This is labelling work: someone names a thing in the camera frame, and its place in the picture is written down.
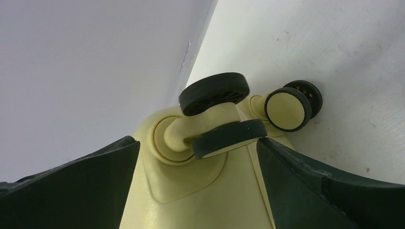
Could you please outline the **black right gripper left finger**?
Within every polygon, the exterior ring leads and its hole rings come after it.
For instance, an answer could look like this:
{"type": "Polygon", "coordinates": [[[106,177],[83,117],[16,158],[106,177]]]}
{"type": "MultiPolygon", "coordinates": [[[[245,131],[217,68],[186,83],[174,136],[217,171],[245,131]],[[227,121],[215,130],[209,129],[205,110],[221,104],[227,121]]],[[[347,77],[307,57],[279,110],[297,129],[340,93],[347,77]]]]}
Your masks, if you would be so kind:
{"type": "Polygon", "coordinates": [[[140,142],[131,136],[58,167],[0,184],[3,229],[117,229],[140,142]]]}

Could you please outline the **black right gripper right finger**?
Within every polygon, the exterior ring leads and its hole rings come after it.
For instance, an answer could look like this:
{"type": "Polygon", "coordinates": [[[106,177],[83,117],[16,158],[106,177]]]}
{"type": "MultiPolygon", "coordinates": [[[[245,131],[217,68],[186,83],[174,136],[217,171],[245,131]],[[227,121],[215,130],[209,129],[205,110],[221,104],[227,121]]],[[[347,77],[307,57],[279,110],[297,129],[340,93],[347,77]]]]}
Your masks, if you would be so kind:
{"type": "Polygon", "coordinates": [[[270,138],[256,150],[276,228],[404,228],[404,185],[337,169],[270,138]]]}

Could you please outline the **yellow suitcase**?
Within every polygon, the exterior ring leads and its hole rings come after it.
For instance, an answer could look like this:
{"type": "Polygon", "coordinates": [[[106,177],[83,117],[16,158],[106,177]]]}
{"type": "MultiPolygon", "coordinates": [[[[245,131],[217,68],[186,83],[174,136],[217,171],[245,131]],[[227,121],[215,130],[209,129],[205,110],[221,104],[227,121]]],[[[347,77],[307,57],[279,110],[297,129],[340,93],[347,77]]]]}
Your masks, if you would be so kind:
{"type": "Polygon", "coordinates": [[[120,228],[275,228],[257,141],[291,147],[285,134],[314,118],[323,99],[306,80],[249,93],[242,74],[215,74],[186,87],[177,106],[141,123],[120,228]]]}

